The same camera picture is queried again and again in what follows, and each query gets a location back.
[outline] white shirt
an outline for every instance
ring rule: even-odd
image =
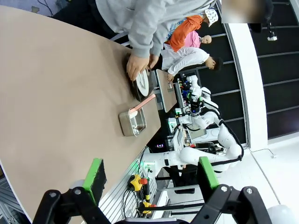
[[[162,70],[168,69],[168,73],[173,76],[184,67],[204,63],[210,56],[200,48],[181,48],[177,52],[165,49],[161,51],[161,55]]]

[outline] black hair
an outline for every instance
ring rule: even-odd
[[[223,66],[223,59],[221,57],[213,57],[213,60],[216,62],[214,70],[220,71]]]

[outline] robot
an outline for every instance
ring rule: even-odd
[[[206,129],[215,123],[220,127],[218,142],[224,147],[224,154],[211,154],[191,147],[184,147],[181,151],[170,151],[165,153],[144,153],[143,170],[148,173],[149,178],[158,175],[161,168],[193,164],[197,165],[199,157],[208,157],[215,171],[223,172],[235,166],[242,160],[244,150],[233,131],[226,125],[220,117],[218,105],[211,101],[211,92],[197,84],[197,77],[187,78],[189,84],[184,84],[184,89],[191,93],[189,101],[191,104],[190,115],[185,115],[179,119],[181,125],[197,124],[200,129]]]

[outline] metal tray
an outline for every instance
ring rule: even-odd
[[[137,115],[131,119],[129,116],[129,110],[118,115],[121,123],[122,133],[124,136],[137,137],[146,128],[143,108],[140,108]]]

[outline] table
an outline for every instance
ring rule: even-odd
[[[118,114],[138,104],[122,65],[130,49],[10,7],[0,6],[0,29],[0,160],[21,207],[32,220],[44,192],[66,192],[94,157],[105,195],[160,128],[152,100],[146,129],[122,135]]]
[[[173,106],[177,103],[176,94],[173,91],[168,92],[169,89],[169,83],[167,81],[167,72],[162,70],[156,70],[157,80],[161,91],[162,101],[164,105],[165,112],[168,112],[173,108]]]

